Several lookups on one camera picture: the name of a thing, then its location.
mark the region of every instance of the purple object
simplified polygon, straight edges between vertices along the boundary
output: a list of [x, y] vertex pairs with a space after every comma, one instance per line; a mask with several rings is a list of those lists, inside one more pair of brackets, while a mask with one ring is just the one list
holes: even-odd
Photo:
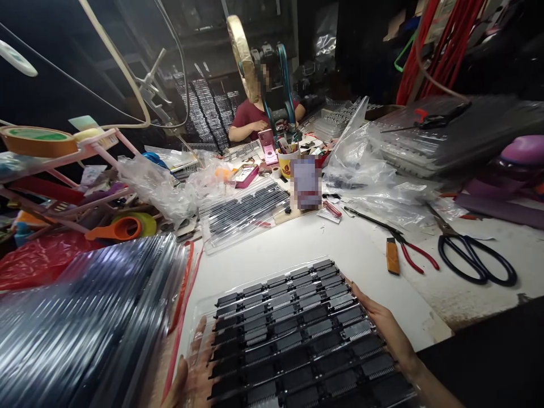
[[458, 194], [455, 203], [475, 213], [544, 230], [544, 210], [468, 194]]
[[515, 138], [500, 156], [511, 163], [544, 165], [544, 135], [527, 135]]
[[543, 167], [544, 135], [520, 136], [490, 161], [466, 190], [479, 197], [513, 199], [519, 190], [538, 181]]

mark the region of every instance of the yellow cup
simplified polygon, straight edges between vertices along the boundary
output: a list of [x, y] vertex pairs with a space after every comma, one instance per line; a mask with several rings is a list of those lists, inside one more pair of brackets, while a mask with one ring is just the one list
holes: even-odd
[[290, 179], [291, 178], [291, 159], [300, 158], [300, 150], [297, 150], [294, 153], [285, 155], [280, 153], [278, 149], [277, 153], [278, 153], [278, 160], [279, 160], [279, 168], [282, 171], [282, 175], [286, 179]]

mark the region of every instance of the cable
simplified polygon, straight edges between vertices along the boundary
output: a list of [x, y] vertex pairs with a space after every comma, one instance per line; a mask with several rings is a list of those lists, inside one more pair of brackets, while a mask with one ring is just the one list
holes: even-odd
[[[26, 42], [23, 41], [23, 39], [21, 39], [19, 36], [17, 36], [12, 30], [10, 30], [9, 28], [7, 28], [4, 24], [2, 24], [0, 22], [0, 27], [2, 27], [7, 33], [9, 33], [14, 39], [16, 39], [17, 41], [19, 41], [24, 47], [26, 47], [28, 50], [30, 50], [32, 53], [34, 53], [35, 55], [37, 55], [42, 61], [44, 61], [45, 63], [47, 63], [49, 66], [51, 66], [52, 68], [56, 69], [58, 72], [60, 72], [62, 75], [64, 75], [67, 79], [69, 79], [70, 81], [72, 81], [73, 83], [75, 83], [76, 85], [78, 85], [80, 88], [83, 88], [85, 91], [87, 91], [89, 94], [91, 94], [92, 96], [94, 96], [95, 98], [97, 98], [98, 100], [102, 101], [103, 103], [105, 103], [107, 106], [109, 106], [110, 108], [114, 109], [116, 112], [136, 121], [136, 122], [139, 122], [139, 123], [145, 123], [144, 121], [134, 117], [134, 116], [131, 116], [129, 115], [128, 113], [122, 111], [121, 109], [119, 109], [118, 107], [112, 105], [110, 102], [106, 101], [104, 98], [102, 98], [100, 95], [96, 94], [95, 92], [93, 92], [93, 90], [89, 89], [87, 86], [85, 86], [83, 83], [81, 83], [80, 81], [78, 81], [77, 79], [75, 79], [73, 76], [71, 76], [70, 74], [68, 74], [66, 71], [64, 71], [62, 68], [60, 68], [59, 66], [55, 65], [53, 62], [51, 62], [50, 60], [48, 60], [46, 57], [44, 57], [42, 54], [40, 54], [37, 50], [35, 50], [34, 48], [32, 48], [30, 45], [28, 45]], [[185, 65], [184, 65], [184, 55], [183, 55], [183, 49], [180, 49], [180, 55], [181, 55], [181, 64], [182, 64], [182, 70], [183, 70], [183, 76], [185, 77]], [[190, 101], [189, 101], [189, 91], [188, 91], [188, 88], [185, 87], [186, 89], [186, 110], [187, 110], [187, 113], [189, 112], [189, 104], [190, 104]], [[150, 126], [153, 126], [154, 128], [162, 128], [162, 129], [173, 129], [173, 128], [178, 128], [182, 125], [185, 125], [187, 119], [185, 119], [185, 121], [179, 125], [175, 125], [175, 126], [163, 126], [163, 125], [155, 125], [155, 124], [150, 124]]]
[[147, 109], [147, 106], [145, 102], [143, 101], [142, 95], [140, 94], [140, 91], [138, 89], [138, 86], [136, 85], [136, 82], [132, 78], [132, 75], [130, 75], [130, 72], [128, 71], [125, 62], [121, 59], [121, 56], [115, 49], [114, 45], [110, 41], [108, 35], [106, 34], [106, 31], [104, 30], [104, 27], [100, 24], [98, 19], [96, 18], [95, 13], [92, 11], [91, 6], [87, 2], [87, 0], [79, 0], [79, 3], [83, 7], [83, 10], [89, 17], [89, 20], [91, 21], [92, 25], [95, 27], [96, 32], [102, 39], [104, 45], [108, 49], [109, 53], [112, 55], [113, 59], [119, 66], [119, 69], [121, 72], [123, 72], [123, 75], [125, 76], [126, 80], [128, 81], [130, 88], [134, 92], [134, 96], [136, 97], [136, 100], [138, 101], [140, 108], [142, 109], [143, 116], [145, 118], [145, 122], [141, 124], [135, 124], [135, 125], [105, 125], [102, 126], [102, 129], [112, 129], [112, 128], [119, 128], [119, 129], [142, 129], [142, 128], [148, 128], [151, 124], [151, 117], [149, 116], [149, 110]]
[[457, 93], [457, 92], [455, 92], [455, 91], [453, 91], [453, 90], [451, 90], [449, 88], [446, 88], [441, 83], [435, 81], [434, 78], [427, 72], [427, 70], [423, 66], [423, 61], [421, 60], [421, 50], [419, 49], [419, 36], [418, 36], [418, 34], [416, 34], [416, 36], [415, 36], [414, 44], [415, 44], [415, 59], [416, 59], [416, 61], [418, 63], [419, 69], [421, 70], [423, 76], [425, 78], [427, 78], [427, 80], [429, 80], [429, 82], [431, 82], [435, 87], [443, 90], [447, 94], [450, 94], [452, 96], [455, 96], [456, 98], [461, 99], [464, 103], [470, 104], [470, 99], [468, 99], [465, 95], [462, 95], [462, 94]]
[[168, 13], [166, 13], [166, 9], [164, 8], [164, 5], [161, 0], [155, 0], [155, 4], [158, 7], [160, 14], [163, 16], [164, 22], [166, 23], [170, 34], [172, 37], [174, 37], [174, 41], [176, 42], [176, 46], [180, 52], [181, 57], [181, 70], [183, 71], [183, 82], [185, 86], [185, 119], [182, 123], [175, 126], [161, 126], [162, 128], [166, 129], [175, 129], [180, 128], [183, 125], [187, 123], [187, 120], [189, 120], [189, 110], [190, 110], [190, 100], [189, 100], [189, 87], [187, 86], [187, 73], [185, 72], [185, 55], [183, 53], [183, 47], [181, 46], [180, 39], [177, 37], [176, 30], [174, 29], [174, 25], [172, 24], [172, 21], [170, 20], [170, 17], [168, 16]]

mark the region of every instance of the pink phone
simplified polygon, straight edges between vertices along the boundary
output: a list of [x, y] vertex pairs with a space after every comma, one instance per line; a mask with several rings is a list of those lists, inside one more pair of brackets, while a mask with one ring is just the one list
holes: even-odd
[[262, 150], [265, 153], [265, 163], [267, 165], [276, 164], [278, 162], [278, 155], [274, 150], [274, 133], [272, 133], [272, 129], [259, 132], [259, 140], [261, 141]]

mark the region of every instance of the white table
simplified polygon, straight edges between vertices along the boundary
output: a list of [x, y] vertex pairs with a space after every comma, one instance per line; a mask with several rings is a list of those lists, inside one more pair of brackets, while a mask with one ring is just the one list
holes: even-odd
[[[423, 239], [422, 235], [407, 235], [407, 239], [433, 256], [440, 271], [409, 249], [414, 262], [425, 271], [420, 275], [407, 264], [399, 248], [401, 276], [395, 277], [386, 269], [386, 231], [366, 220], [351, 219], [344, 212], [339, 225], [314, 212], [211, 256], [203, 255], [189, 299], [180, 353], [186, 353], [198, 300], [323, 255], [336, 261], [367, 295], [393, 312], [417, 351], [451, 337], [451, 329], [469, 326], [528, 298], [544, 295], [544, 233], [495, 219], [457, 219], [451, 225], [459, 233], [496, 238], [485, 243], [514, 266], [518, 283], [511, 288], [492, 283], [478, 286], [458, 277], [438, 254], [437, 227], [434, 235], [423, 235]], [[198, 241], [195, 249], [201, 248], [202, 241]], [[504, 273], [496, 261], [479, 255], [493, 273]], [[448, 256], [462, 265], [452, 251]]]
[[[211, 256], [204, 254], [187, 307], [180, 353], [187, 352], [192, 314], [200, 299], [323, 255], [367, 295], [391, 309], [416, 350], [450, 337], [451, 330], [410, 283], [387, 272], [385, 257], [361, 226], [360, 219], [344, 216], [336, 225], [313, 212]], [[195, 249], [201, 247], [198, 241]]]

